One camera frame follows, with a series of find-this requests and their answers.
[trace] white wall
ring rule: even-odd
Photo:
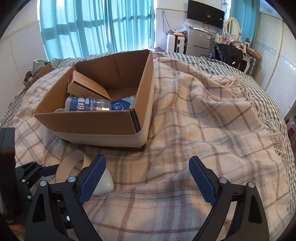
[[[198,2],[210,5],[225,11],[225,6],[221,6],[219,0],[198,0]],[[185,22],[187,17],[188,0],[157,0],[156,8],[156,31],[155,31],[155,45],[166,50],[166,34],[163,32],[163,17],[162,12],[165,12],[166,18],[172,30],[179,29]],[[202,27],[202,22],[187,19],[194,27]],[[217,32],[217,28],[209,26],[210,32]]]
[[[37,0],[31,0],[12,20],[0,39],[0,119],[22,89],[32,61],[45,58]]]
[[[260,0],[260,12],[282,19],[278,12],[266,0]]]

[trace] mini fridge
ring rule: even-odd
[[[188,29],[186,54],[200,57],[209,55],[211,34],[202,30]]]

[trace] plaid blanket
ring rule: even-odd
[[[182,62],[161,54],[154,58],[156,87],[144,152],[64,142],[33,117],[46,92],[66,72],[63,68],[34,83],[11,122],[16,127],[17,164],[37,160],[54,165],[78,148],[90,157],[101,153],[115,189],[92,198],[84,208],[103,240],[191,240],[211,209],[188,171],[189,158],[198,155],[219,177],[243,185],[256,183],[270,238],[275,240],[289,223],[295,205],[295,198],[290,202],[295,193],[290,176],[295,175],[295,168],[286,158],[290,146],[282,130],[270,121],[274,118],[264,116],[245,75],[237,79],[202,71],[223,71],[215,70],[214,61],[205,67],[199,59]]]

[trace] curtain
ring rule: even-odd
[[[49,60],[107,52],[102,0],[41,0],[40,27]]]
[[[49,60],[154,44],[153,0],[40,0],[39,11]]]
[[[234,0],[231,1],[230,17],[237,19],[242,28],[241,41],[250,40],[255,46],[260,21],[260,0]]]
[[[153,0],[105,0],[114,52],[154,45]]]

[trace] small cardboard box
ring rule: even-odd
[[[53,70],[54,69],[52,67],[52,64],[49,62],[31,80],[24,82],[24,85],[26,86],[27,89],[30,88],[32,84],[34,84],[38,79],[40,79],[41,77],[45,76],[46,74],[50,73]]]
[[[247,53],[253,56],[259,62],[261,61],[261,56],[254,49],[248,48]]]
[[[68,93],[76,97],[93,99],[103,98],[110,100],[110,97],[103,86],[76,70],[73,71],[72,79],[69,78]]]
[[[131,109],[60,112],[69,96],[68,81],[76,70],[102,85],[111,102],[136,94]],[[152,52],[123,52],[78,62],[51,88],[35,117],[53,133],[73,143],[143,148],[147,142],[154,95]]]

